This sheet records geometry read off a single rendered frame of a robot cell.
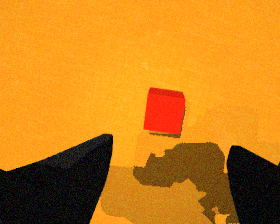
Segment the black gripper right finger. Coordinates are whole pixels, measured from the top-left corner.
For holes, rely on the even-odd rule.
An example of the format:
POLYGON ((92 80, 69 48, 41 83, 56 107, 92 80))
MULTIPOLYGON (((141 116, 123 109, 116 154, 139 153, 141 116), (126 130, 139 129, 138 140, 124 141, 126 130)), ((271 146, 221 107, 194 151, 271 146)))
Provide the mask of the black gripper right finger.
POLYGON ((280 224, 280 167, 232 144, 226 168, 240 224, 280 224))

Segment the red cube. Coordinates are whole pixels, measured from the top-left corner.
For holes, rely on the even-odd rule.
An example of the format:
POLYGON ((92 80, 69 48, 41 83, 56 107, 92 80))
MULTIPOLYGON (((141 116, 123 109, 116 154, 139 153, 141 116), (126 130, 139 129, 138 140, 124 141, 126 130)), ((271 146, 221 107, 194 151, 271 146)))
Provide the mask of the red cube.
POLYGON ((182 91, 150 87, 144 129, 180 134, 184 106, 185 96, 182 91))

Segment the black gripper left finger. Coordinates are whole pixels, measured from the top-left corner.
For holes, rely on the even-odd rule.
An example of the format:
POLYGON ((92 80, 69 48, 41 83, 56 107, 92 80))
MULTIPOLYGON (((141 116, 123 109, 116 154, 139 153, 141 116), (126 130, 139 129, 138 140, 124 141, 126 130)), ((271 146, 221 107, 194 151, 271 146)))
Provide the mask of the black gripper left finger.
POLYGON ((40 161, 0 168, 0 224, 90 224, 114 136, 102 133, 40 161))

